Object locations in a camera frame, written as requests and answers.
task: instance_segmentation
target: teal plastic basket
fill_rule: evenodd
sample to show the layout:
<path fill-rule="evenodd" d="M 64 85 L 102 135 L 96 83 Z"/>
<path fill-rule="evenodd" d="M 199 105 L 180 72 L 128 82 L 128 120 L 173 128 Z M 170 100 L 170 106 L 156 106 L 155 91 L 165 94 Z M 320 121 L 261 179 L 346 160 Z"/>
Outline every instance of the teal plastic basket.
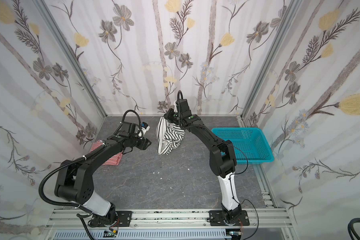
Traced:
<path fill-rule="evenodd" d="M 215 127 L 212 132 L 223 140 L 230 140 L 244 152 L 249 164 L 272 162 L 271 148 L 261 129 L 257 127 Z M 238 164 L 247 164 L 245 156 L 235 148 Z"/>

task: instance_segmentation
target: folded striped cloth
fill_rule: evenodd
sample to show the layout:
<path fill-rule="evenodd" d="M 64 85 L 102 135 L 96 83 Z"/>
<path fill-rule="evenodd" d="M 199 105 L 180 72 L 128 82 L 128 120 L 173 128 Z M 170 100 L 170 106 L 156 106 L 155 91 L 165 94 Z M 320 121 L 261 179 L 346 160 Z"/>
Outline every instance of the folded striped cloth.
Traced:
<path fill-rule="evenodd" d="M 89 152 L 100 147 L 102 144 L 103 144 L 103 141 L 101 141 L 101 140 L 92 143 L 92 146 L 91 146 L 91 149 L 89 150 Z M 110 159 L 108 159 L 105 163 L 103 163 L 103 165 L 119 165 L 122 156 L 123 156 L 123 152 L 119 152 L 118 154 L 115 154 Z"/>
<path fill-rule="evenodd" d="M 169 122 L 164 117 L 161 117 L 156 128 L 158 141 L 157 154 L 169 154 L 173 149 L 180 145 L 184 135 L 185 131 L 179 126 Z"/>

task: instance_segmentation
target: wall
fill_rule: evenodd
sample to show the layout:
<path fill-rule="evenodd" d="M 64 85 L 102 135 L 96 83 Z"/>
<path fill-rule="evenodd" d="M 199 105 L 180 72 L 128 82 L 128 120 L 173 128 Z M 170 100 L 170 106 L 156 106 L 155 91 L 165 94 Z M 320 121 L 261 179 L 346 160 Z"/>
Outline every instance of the wall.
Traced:
<path fill-rule="evenodd" d="M 300 240 L 349 239 L 360 217 L 360 1 L 304 1 L 245 116 Z M 360 224 L 355 226 L 360 232 Z"/>
<path fill-rule="evenodd" d="M 33 2 L 0 1 L 0 239 L 38 239 L 41 179 L 88 152 L 102 118 L 80 84 Z"/>
<path fill-rule="evenodd" d="M 284 0 L 46 0 L 108 114 L 240 114 Z"/>

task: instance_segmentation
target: table surface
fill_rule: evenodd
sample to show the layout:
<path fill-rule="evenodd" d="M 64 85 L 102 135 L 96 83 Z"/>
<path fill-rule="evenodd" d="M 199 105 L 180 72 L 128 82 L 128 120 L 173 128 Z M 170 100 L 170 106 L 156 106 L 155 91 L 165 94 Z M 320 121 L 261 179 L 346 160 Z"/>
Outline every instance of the table surface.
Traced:
<path fill-rule="evenodd" d="M 93 175 L 96 192 L 115 204 L 116 209 L 216 209 L 221 208 L 219 181 L 209 167 L 209 151 L 192 133 L 186 131 L 180 146 L 169 155 L 157 154 L 155 130 L 160 117 L 141 116 L 150 125 L 145 134 L 152 144 L 141 151 L 134 148 L 118 166 L 101 166 Z M 138 122 L 136 117 L 126 117 Z M 213 127 L 239 127 L 236 117 L 202 117 Z M 97 139 L 106 139 L 119 126 L 121 117 L 106 117 Z M 236 172 L 245 169 L 237 165 Z M 235 176 L 237 196 L 264 208 L 259 183 L 252 165 Z M 245 201 L 243 208 L 252 208 Z"/>

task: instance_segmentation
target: black mounting plate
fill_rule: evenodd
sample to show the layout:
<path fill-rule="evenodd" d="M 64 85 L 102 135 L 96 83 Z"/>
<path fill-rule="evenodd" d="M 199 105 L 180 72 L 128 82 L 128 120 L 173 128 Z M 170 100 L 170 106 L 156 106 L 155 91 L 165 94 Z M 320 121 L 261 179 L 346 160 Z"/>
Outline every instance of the black mounting plate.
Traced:
<path fill-rule="evenodd" d="M 129 227 L 132 219 L 132 211 L 117 211 L 119 227 Z"/>
<path fill-rule="evenodd" d="M 222 210 L 220 210 L 220 211 L 216 211 L 216 210 L 209 211 L 209 218 L 210 218 L 212 227 L 213 226 L 227 226 L 225 224 L 225 222 L 224 222 L 222 212 L 223 212 Z M 241 210 L 241 213 L 240 213 L 240 216 L 239 216 L 238 219 L 240 219 L 243 226 L 249 226 L 250 225 L 250 221 L 248 219 L 247 211 Z M 235 223 L 233 226 L 240 226 L 240 222 L 237 221 L 237 223 Z"/>

